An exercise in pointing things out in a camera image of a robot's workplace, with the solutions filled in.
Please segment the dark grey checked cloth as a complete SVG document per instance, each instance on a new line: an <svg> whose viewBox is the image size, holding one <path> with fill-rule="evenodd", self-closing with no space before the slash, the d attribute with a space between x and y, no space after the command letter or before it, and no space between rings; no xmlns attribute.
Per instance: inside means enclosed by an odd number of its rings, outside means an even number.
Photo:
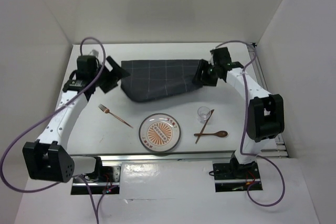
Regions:
<svg viewBox="0 0 336 224"><path fill-rule="evenodd" d="M193 83L198 64L194 59L122 61L130 76L121 80L121 89L137 103L189 93L202 87Z"/></svg>

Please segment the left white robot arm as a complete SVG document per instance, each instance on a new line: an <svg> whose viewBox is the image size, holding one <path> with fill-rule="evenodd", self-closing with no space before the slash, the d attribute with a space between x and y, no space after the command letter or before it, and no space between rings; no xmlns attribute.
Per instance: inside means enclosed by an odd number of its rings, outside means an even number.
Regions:
<svg viewBox="0 0 336 224"><path fill-rule="evenodd" d="M77 69L65 83L61 100L47 127L34 142L26 142L23 156L30 178L66 183L74 176L85 174L91 181L103 177L101 158L95 156L72 157L67 153L69 137L74 125L96 88L104 93L117 87L118 81L130 74L111 57L106 61L108 70L95 56L77 58Z"/></svg>

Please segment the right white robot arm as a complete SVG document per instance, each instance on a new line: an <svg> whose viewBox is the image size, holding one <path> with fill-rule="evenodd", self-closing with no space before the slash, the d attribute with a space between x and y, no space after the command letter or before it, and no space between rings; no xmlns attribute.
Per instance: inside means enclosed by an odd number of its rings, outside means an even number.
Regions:
<svg viewBox="0 0 336 224"><path fill-rule="evenodd" d="M257 155L266 144L282 133L284 100L279 94L271 94L262 88L240 62L233 62L226 47L211 51L210 61L200 60L194 84L216 86L219 79L230 84L245 100L245 120L242 140L229 162L229 172L235 178L243 178L256 166Z"/></svg>

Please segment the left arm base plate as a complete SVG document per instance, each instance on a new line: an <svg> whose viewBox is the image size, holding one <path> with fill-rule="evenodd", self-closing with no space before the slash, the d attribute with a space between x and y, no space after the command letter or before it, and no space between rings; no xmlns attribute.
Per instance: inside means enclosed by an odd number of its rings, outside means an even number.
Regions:
<svg viewBox="0 0 336 224"><path fill-rule="evenodd" d="M118 195L120 193L121 164L103 165L98 175L84 175L92 195ZM89 195L87 185L81 178L74 178L71 195Z"/></svg>

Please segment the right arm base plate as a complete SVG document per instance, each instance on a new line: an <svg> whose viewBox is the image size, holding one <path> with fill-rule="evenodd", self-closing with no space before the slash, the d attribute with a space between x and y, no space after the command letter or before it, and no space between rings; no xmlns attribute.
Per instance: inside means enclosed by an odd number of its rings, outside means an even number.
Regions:
<svg viewBox="0 0 336 224"><path fill-rule="evenodd" d="M208 173L214 178L215 191L236 192L263 190L259 167L256 162L241 165L231 160L229 163L214 163L213 170Z"/></svg>

